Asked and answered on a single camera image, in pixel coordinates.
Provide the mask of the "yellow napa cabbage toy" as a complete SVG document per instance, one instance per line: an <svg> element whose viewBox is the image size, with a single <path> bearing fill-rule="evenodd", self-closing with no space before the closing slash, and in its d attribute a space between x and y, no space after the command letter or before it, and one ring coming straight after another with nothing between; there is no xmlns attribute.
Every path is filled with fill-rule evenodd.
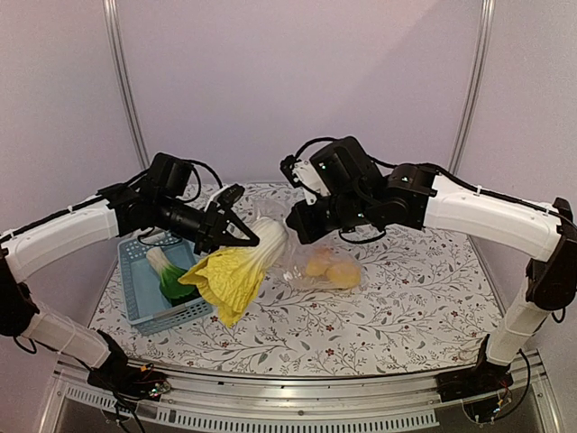
<svg viewBox="0 0 577 433"><path fill-rule="evenodd" d="M258 245L219 249L179 277L179 283L196 286L201 297L217 307L218 317L227 327L242 318L289 242L285 226L270 217L258 218L250 229L259 237Z"/></svg>

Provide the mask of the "clear pink zip top bag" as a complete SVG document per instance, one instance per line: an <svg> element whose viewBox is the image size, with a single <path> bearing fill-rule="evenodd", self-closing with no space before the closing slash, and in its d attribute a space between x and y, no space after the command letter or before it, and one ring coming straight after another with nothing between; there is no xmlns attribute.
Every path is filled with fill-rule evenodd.
<svg viewBox="0 0 577 433"><path fill-rule="evenodd" d="M270 273L294 290L351 290L361 285L363 269L350 253L325 238L313 244L301 244L297 233L288 228L285 219L288 202L257 198L252 202L253 221L269 217L281 224L288 240Z"/></svg>

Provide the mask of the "orange mango toy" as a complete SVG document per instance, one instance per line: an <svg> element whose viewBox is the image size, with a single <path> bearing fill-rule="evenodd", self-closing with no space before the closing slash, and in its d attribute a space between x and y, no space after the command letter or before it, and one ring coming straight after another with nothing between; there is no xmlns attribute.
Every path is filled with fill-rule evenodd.
<svg viewBox="0 0 577 433"><path fill-rule="evenodd" d="M307 260L305 269L309 277L321 277L325 275L333 260L333 252L328 247L316 248Z"/></svg>

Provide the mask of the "yellow lemon toy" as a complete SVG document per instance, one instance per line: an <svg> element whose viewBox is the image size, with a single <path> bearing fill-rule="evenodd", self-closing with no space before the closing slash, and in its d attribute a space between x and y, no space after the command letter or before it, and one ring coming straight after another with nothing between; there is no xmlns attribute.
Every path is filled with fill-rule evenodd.
<svg viewBox="0 0 577 433"><path fill-rule="evenodd" d="M362 280L361 269L354 263L336 263L325 271L325 277L335 289L351 289Z"/></svg>

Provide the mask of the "green bok choy toy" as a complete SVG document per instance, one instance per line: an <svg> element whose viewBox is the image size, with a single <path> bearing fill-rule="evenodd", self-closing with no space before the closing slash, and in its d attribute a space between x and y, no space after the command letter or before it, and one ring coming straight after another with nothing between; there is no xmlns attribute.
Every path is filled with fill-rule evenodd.
<svg viewBox="0 0 577 433"><path fill-rule="evenodd" d="M153 247L146 253L151 268L160 279L160 292L173 306L177 306L199 297L195 285L186 285L179 282L187 271L174 265L160 247Z"/></svg>

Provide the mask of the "light blue plastic basket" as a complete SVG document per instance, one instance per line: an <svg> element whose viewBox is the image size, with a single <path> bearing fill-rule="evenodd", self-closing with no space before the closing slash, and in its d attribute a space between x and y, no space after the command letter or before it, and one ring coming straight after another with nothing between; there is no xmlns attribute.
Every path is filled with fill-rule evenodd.
<svg viewBox="0 0 577 433"><path fill-rule="evenodd" d="M171 234L160 233L143 242L127 239L117 246L126 318L144 336L213 312L213 306L201 298L173 307L161 294L160 277L146 258L147 251L155 245L161 247L173 264L185 270L197 261L194 244Z"/></svg>

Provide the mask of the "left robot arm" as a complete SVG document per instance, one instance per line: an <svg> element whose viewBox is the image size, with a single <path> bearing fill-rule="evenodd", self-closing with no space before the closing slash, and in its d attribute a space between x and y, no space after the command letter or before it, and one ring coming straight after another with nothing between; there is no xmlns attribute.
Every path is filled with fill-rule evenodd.
<svg viewBox="0 0 577 433"><path fill-rule="evenodd" d="M168 392L165 373L129 364L123 349L103 331L84 327L32 300L29 277L91 244L159 228L193 242L196 253L222 246L254 247L258 236L233 212L244 189L222 187L202 210L183 200L198 162L157 153L151 166L126 182L27 226L1 235L1 334L75 358L90 385L133 401L156 401Z"/></svg>

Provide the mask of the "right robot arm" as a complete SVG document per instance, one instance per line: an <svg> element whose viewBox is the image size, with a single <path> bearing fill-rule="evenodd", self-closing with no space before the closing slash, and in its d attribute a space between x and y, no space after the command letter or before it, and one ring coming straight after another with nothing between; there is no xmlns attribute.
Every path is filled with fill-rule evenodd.
<svg viewBox="0 0 577 433"><path fill-rule="evenodd" d="M458 179L432 163L390 165L366 153L357 139L321 137L310 158L280 164L305 197L287 225L302 244L358 226L384 233L388 226L433 228L476 236L525 253L522 288L496 329L481 342L473 367L438 374L442 401L467 399L512 383L510 365L548 317L562 319L576 296L576 226L570 204L539 204Z"/></svg>

